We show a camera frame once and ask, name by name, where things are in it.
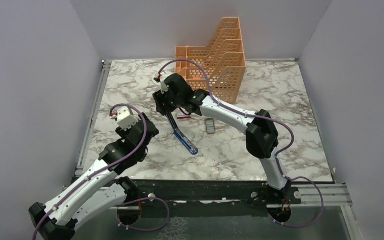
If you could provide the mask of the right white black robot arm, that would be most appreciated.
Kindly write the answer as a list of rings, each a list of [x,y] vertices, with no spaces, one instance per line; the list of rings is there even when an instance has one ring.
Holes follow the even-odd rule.
[[[182,110],[186,115],[195,114],[219,120],[244,134],[247,151],[260,160],[266,173],[270,186],[269,199],[280,204],[288,198],[289,180],[275,158],[279,133],[274,125],[275,120],[267,111],[247,111],[221,101],[206,90],[193,90],[178,73],[171,74],[164,80],[157,75],[154,81],[160,84],[160,90],[153,94],[156,111],[167,118],[175,135],[191,154],[196,154],[198,149],[177,126],[172,116],[176,110]]]

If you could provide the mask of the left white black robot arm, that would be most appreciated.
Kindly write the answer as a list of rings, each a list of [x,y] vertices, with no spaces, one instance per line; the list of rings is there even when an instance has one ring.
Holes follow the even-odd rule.
[[[120,139],[108,144],[92,166],[66,190],[46,203],[34,203],[29,215],[35,226],[33,239],[71,240],[87,222],[118,204],[139,199],[138,186],[127,176],[129,168],[143,162],[148,145],[159,130],[145,113],[117,114]]]

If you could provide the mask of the staple tray with staples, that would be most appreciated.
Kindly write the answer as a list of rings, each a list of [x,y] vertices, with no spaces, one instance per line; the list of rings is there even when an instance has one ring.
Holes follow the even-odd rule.
[[[214,134],[216,132],[215,121],[213,118],[207,118],[205,120],[205,128],[207,134]]]

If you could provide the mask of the red white staple box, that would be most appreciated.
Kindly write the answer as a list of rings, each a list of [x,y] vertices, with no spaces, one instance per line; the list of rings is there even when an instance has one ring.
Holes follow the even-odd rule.
[[[192,117],[190,115],[187,115],[183,113],[182,111],[178,110],[176,113],[176,118],[178,120],[184,120],[184,119],[191,119]]]

